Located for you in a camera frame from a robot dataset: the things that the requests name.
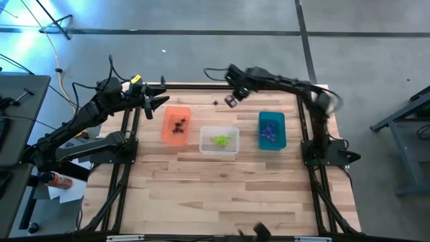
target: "blue bin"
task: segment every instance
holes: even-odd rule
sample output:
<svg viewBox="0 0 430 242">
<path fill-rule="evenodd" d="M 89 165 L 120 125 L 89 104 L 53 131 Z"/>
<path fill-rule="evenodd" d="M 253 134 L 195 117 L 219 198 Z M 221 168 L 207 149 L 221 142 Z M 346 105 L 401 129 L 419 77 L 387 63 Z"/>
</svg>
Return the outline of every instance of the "blue bin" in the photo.
<svg viewBox="0 0 430 242">
<path fill-rule="evenodd" d="M 280 151 L 287 146 L 285 116 L 280 112 L 260 112 L 258 146 L 262 150 Z"/>
</svg>

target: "wooden tabletop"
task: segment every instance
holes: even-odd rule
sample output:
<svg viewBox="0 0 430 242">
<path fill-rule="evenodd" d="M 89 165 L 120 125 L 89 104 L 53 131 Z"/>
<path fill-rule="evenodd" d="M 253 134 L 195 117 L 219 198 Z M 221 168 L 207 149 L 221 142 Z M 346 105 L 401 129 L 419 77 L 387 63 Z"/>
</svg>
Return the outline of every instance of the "wooden tabletop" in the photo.
<svg viewBox="0 0 430 242">
<path fill-rule="evenodd" d="M 141 113 L 137 133 L 139 148 L 128 182 L 121 233 L 231 235 L 241 229 L 254 235 L 253 225 L 261 221 L 273 235 L 317 234 L 309 175 L 300 151 L 302 131 L 296 96 L 261 91 L 230 109 L 223 102 L 224 96 L 230 93 L 171 90 L 165 94 L 170 95 L 170 100 L 155 111 L 153 120 L 147 120 Z M 214 106 L 214 100 L 220 104 Z M 161 127 L 167 106 L 191 108 L 188 145 L 172 147 L 162 142 Z M 258 148 L 258 115 L 263 110 L 285 114 L 285 149 L 262 151 Z M 122 117 L 121 113 L 109 117 L 101 127 L 100 136 L 119 130 Z M 202 126 L 237 127 L 239 153 L 233 156 L 200 153 Z M 334 116 L 328 127 L 334 137 L 339 137 Z M 89 178 L 81 227 L 105 202 L 111 172 L 112 165 L 100 165 Z M 327 175 L 334 204 L 359 231 L 348 177 L 338 167 L 327 167 Z M 322 211 L 329 229 L 323 205 Z"/>
</svg>

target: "concrete floor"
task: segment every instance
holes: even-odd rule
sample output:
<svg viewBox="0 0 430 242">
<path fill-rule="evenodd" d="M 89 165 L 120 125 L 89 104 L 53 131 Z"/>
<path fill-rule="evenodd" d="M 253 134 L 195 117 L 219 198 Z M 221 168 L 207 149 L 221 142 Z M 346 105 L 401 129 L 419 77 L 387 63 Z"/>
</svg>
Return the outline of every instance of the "concrete floor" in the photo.
<svg viewBox="0 0 430 242">
<path fill-rule="evenodd" d="M 42 24 L 48 19 L 30 1 Z M 54 15 L 71 13 L 76 28 L 146 30 L 288 30 L 298 31 L 294 0 L 51 0 L 42 1 Z M 302 0 L 308 31 L 430 32 L 426 0 Z M 18 0 L 0 14 L 0 25 L 35 26 Z M 299 36 L 104 36 L 74 35 L 66 41 L 51 35 L 65 71 L 64 85 L 73 81 L 92 85 L 108 75 L 108 54 L 123 76 L 142 75 L 146 81 L 209 81 L 204 67 L 241 68 L 258 65 L 272 73 L 308 79 Z M 409 97 L 428 86 L 428 38 L 309 38 L 318 83 L 329 84 L 344 99 L 336 113 L 343 138 L 362 155 L 351 165 L 357 211 L 363 232 L 369 235 L 430 240 L 430 199 L 397 198 L 394 190 L 405 184 L 404 167 L 391 134 L 370 132 L 369 126 L 405 105 Z M 35 31 L 0 34 L 0 52 L 33 72 L 54 75 L 55 59 L 46 37 Z M 17 71 L 0 63 L 5 71 Z M 87 102 L 91 90 L 80 89 Z M 48 91 L 39 121 L 59 126 L 72 117 L 69 105 Z M 33 143 L 49 129 L 36 124 Z M 38 234 L 74 230 L 78 202 L 38 202 L 32 221 Z M 25 235 L 14 226 L 11 236 Z"/>
</svg>

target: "green toy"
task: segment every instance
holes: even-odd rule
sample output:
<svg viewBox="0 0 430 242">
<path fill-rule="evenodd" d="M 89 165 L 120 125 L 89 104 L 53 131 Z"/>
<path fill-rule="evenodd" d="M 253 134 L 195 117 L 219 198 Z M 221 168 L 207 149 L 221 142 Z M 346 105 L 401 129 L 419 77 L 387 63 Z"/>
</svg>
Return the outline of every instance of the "green toy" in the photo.
<svg viewBox="0 0 430 242">
<path fill-rule="evenodd" d="M 215 144 L 215 145 L 220 145 L 220 146 L 226 146 L 227 145 L 227 141 L 231 138 L 234 138 L 233 134 L 230 134 L 228 136 L 226 135 L 220 135 L 220 136 L 211 136 L 210 140 Z"/>
</svg>

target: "clear plastic container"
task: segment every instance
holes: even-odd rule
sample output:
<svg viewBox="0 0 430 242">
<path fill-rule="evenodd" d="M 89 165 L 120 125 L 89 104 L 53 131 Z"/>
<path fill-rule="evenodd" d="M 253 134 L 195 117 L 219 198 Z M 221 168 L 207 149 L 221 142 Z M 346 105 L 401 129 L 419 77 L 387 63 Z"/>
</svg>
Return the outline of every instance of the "clear plastic container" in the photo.
<svg viewBox="0 0 430 242">
<path fill-rule="evenodd" d="M 231 126 L 203 126 L 200 129 L 199 149 L 209 155 L 236 155 L 239 152 L 239 129 Z"/>
<path fill-rule="evenodd" d="M 280 112 L 260 112 L 258 146 L 262 150 L 280 151 L 287 146 L 285 116 Z"/>
</svg>

